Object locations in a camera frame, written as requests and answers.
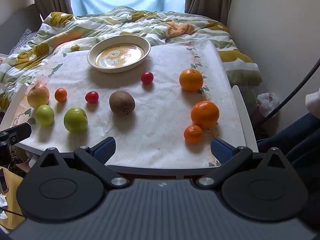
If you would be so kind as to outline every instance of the kiwi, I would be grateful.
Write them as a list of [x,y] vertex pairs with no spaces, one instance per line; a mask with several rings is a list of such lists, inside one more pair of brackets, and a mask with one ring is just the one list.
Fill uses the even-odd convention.
[[131,113],[136,104],[133,97],[126,91],[116,91],[109,98],[111,111],[123,115]]

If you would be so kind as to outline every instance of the tangerine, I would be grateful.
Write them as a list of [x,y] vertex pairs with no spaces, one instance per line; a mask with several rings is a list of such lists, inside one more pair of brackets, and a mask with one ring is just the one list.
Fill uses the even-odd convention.
[[186,91],[197,91],[202,88],[203,76],[196,69],[188,68],[181,72],[179,83]]
[[202,139],[202,129],[197,125],[189,125],[183,133],[184,139],[188,143],[198,143]]
[[67,99],[67,91],[64,88],[58,88],[56,90],[56,92],[54,93],[54,98],[58,101],[58,102],[64,102]]
[[191,109],[191,120],[193,124],[202,129],[209,129],[214,126],[219,119],[219,109],[211,101],[201,101],[196,103]]

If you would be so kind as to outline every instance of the headboard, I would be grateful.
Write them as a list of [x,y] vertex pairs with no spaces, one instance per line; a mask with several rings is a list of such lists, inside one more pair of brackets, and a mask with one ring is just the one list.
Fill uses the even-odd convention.
[[36,32],[41,24],[40,13],[35,4],[19,10],[0,25],[0,53],[9,54],[26,28],[29,27],[32,32]]

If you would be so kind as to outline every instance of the bowl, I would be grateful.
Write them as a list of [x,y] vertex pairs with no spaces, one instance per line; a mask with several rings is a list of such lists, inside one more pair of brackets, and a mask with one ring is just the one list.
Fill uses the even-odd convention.
[[119,73],[141,64],[151,45],[136,35],[119,35],[100,41],[90,49],[87,60],[94,68],[106,73]]

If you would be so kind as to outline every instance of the cartoon character on plate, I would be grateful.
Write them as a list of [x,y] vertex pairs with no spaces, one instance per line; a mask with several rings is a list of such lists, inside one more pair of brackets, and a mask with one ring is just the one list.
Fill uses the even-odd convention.
[[121,57],[124,54],[124,50],[120,49],[120,46],[117,46],[116,48],[117,49],[106,53],[105,56],[100,58],[98,63],[99,67],[118,67],[124,64],[125,60]]

